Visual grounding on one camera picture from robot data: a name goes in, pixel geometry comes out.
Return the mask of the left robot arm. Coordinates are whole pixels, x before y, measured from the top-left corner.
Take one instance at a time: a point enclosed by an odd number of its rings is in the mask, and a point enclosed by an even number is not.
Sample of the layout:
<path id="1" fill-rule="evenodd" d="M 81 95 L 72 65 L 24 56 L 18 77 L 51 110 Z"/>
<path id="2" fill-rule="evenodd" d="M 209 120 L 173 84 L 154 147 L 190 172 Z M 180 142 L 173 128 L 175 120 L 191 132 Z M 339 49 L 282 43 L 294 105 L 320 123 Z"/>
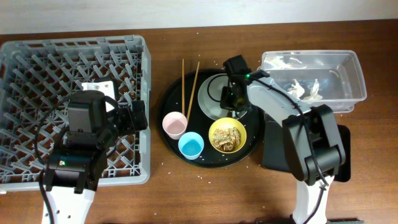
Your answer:
<path id="1" fill-rule="evenodd" d="M 50 155 L 40 160 L 43 223 L 84 223 L 117 139 L 148 127 L 142 100 L 120 106 L 100 91 L 86 90 L 65 101 L 68 126 L 61 129 Z"/>

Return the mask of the blue plastic cup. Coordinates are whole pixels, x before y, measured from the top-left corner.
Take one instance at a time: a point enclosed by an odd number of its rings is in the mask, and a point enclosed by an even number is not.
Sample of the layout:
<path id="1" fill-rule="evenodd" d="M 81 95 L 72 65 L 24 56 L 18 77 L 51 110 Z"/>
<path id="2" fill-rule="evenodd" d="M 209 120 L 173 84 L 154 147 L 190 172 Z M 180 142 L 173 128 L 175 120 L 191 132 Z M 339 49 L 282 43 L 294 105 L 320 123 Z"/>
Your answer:
<path id="1" fill-rule="evenodd" d="M 188 160 L 199 158 L 204 145 L 203 138 L 195 132 L 187 132 L 178 140 L 178 149 Z"/>

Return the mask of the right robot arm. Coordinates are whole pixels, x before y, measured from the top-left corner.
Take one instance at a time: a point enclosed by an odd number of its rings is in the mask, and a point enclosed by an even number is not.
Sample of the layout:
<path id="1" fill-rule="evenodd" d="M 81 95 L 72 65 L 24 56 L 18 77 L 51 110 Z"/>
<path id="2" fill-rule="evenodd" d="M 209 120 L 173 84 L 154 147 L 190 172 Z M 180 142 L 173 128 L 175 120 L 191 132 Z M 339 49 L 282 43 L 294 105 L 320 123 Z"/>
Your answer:
<path id="1" fill-rule="evenodd" d="M 346 162 L 332 109 L 300 101 L 263 70 L 226 73 L 229 85 L 221 95 L 223 109 L 249 111 L 257 106 L 282 128 L 285 160 L 297 180 L 293 221 L 326 223 L 330 185 Z"/>

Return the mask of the yellow bowl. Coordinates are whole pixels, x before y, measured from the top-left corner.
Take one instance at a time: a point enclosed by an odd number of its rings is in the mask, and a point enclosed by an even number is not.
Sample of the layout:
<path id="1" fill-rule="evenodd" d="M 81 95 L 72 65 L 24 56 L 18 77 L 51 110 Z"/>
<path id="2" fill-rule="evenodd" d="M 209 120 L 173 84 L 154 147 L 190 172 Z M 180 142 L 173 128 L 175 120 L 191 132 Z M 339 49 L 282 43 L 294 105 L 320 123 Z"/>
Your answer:
<path id="1" fill-rule="evenodd" d="M 246 143 L 245 126 L 234 118 L 220 118 L 209 128 L 208 138 L 217 151 L 232 154 L 240 151 Z"/>

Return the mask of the pink plastic cup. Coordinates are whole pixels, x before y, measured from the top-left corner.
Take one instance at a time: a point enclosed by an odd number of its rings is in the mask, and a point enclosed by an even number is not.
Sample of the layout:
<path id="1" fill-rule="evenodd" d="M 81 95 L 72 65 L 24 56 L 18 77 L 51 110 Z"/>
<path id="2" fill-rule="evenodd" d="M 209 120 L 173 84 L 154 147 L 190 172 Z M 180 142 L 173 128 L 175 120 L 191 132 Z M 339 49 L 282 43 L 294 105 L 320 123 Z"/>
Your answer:
<path id="1" fill-rule="evenodd" d="M 180 139 L 187 129 L 187 118 L 180 112 L 173 111 L 165 115 L 162 120 L 163 130 L 174 140 Z"/>

